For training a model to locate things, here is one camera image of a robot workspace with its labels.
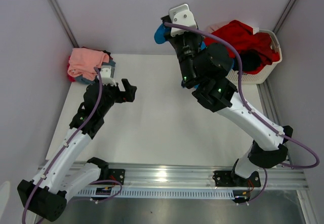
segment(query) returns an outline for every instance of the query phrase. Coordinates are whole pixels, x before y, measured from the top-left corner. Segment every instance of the white table surface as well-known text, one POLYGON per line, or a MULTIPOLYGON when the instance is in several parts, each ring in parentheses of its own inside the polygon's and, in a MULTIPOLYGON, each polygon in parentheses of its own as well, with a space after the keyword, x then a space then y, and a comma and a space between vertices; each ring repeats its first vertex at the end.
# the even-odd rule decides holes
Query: white table surface
MULTIPOLYGON (((180 86, 173 55, 113 55, 115 79, 137 86, 135 101, 116 103, 77 161, 98 157, 111 163, 232 166, 252 138, 228 119, 203 108, 180 86)), ((61 144, 83 101, 85 85, 71 84, 46 159, 61 144)), ((262 112, 256 85, 244 85, 246 99, 262 112)))

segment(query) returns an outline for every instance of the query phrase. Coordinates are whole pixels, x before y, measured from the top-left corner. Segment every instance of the white wall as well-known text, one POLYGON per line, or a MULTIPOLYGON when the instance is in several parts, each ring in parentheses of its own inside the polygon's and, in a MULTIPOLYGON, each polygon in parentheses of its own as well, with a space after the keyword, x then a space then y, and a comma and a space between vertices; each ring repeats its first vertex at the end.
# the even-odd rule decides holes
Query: white wall
MULTIPOLYGON (((323 0, 298 0, 278 34, 283 61, 270 76, 283 124, 294 137, 315 150, 322 163, 305 174, 316 203, 319 223, 324 222, 324 10, 323 0)), ((295 164, 314 158, 300 147, 290 149, 295 164)))
POLYGON ((17 185, 43 163, 69 82, 71 44, 47 0, 0 0, 0 185, 11 193, 1 223, 21 223, 17 185))
POLYGON ((188 3, 199 27, 239 19, 273 29, 289 0, 58 0, 80 46, 113 53, 174 54, 153 35, 169 8, 188 3))

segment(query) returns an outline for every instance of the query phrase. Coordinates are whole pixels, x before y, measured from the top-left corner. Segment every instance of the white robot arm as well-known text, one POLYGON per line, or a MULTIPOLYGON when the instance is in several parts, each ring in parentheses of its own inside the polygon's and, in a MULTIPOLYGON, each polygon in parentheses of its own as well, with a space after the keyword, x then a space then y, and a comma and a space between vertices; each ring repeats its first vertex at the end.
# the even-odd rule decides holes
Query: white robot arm
MULTIPOLYGON (((87 86, 84 102, 53 157, 32 181, 22 180, 19 183, 17 189, 25 206, 24 213, 28 209, 49 221, 55 221, 67 202, 80 190, 96 180, 108 180, 116 170, 109 169, 108 163, 103 160, 91 158, 77 173, 65 177, 73 162, 104 124, 103 118, 109 109, 115 103, 133 102, 135 99, 137 88, 131 86, 128 80, 121 80, 125 91, 120 91, 118 84, 110 77, 108 67, 103 66, 100 75, 103 84, 96 79, 94 84, 87 86)), ((114 178, 123 183, 123 179, 114 178)))
POLYGON ((182 86, 188 89, 198 86, 192 95, 203 107, 233 121, 254 139, 250 150, 236 161, 230 174, 214 178, 216 186, 247 187, 248 180, 254 186, 260 186, 260 182, 255 182, 255 179, 259 179, 255 178, 255 174, 258 174, 256 171, 260 167, 271 168, 286 160, 288 149, 283 145, 286 140, 280 135, 291 137, 292 128, 275 124, 248 102, 250 108, 244 105, 236 86, 226 78, 233 60, 222 44, 214 43, 202 50, 202 35, 168 25, 184 25, 197 29, 187 4, 170 9, 169 14, 161 20, 165 29, 171 27, 166 29, 164 39, 176 50, 183 79, 182 86), (254 113, 278 133, 261 123, 254 113))

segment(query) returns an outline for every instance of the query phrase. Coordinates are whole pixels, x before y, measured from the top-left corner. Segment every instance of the laundry basket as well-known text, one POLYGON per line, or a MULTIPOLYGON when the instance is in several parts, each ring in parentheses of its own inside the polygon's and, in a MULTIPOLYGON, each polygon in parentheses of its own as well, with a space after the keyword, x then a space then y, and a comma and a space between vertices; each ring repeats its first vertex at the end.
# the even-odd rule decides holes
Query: laundry basket
MULTIPOLYGON (((247 74, 243 72, 242 75, 242 84, 261 84, 263 83, 266 78, 269 76, 269 74, 273 71, 273 69, 277 66, 277 64, 279 64, 282 61, 282 53, 281 53, 281 48, 280 48, 280 44, 278 42, 277 37, 275 36, 275 34, 271 31, 271 30, 263 30, 260 29, 259 32, 263 32, 263 33, 268 33, 271 36, 271 48, 279 53, 280 59, 277 62, 273 62, 272 65, 266 65, 259 73, 257 74, 247 74)), ((231 70, 228 75, 227 78, 237 84, 237 80, 238 80, 238 71, 233 71, 231 70)))

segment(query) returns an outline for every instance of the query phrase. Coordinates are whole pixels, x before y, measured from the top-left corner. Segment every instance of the red cloth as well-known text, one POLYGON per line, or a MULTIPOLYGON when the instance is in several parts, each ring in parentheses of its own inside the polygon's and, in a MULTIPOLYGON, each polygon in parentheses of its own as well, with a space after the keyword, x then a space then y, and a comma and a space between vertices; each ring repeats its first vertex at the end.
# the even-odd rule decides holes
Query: red cloth
MULTIPOLYGON (((70 67, 70 63, 69 63, 70 57, 71 57, 71 56, 69 56, 69 59, 68 59, 68 62, 67 62, 67 66, 66 66, 67 71, 69 70, 69 67, 70 67)), ((67 78, 69 79, 69 81, 71 81, 71 82, 75 82, 74 77, 70 76, 68 73, 67 73, 67 78)))
POLYGON ((109 58, 113 60, 113 57, 111 57, 111 53, 107 52, 106 50, 98 50, 98 49, 92 49, 92 48, 87 48, 87 49, 91 49, 91 50, 95 50, 95 51, 102 51, 102 52, 108 54, 109 58))
MULTIPOLYGON (((212 34, 230 43, 239 54, 248 50, 254 50, 258 53, 262 64, 256 70, 246 73, 257 74, 265 65, 271 65, 272 62, 279 61, 280 59, 279 54, 270 48, 271 37, 269 34, 257 33, 253 35, 253 28, 238 20, 231 21, 212 34)), ((204 42, 206 46, 209 46, 216 41, 211 38, 205 38, 204 42)), ((235 55, 228 48, 227 51, 231 58, 235 58, 235 55)))

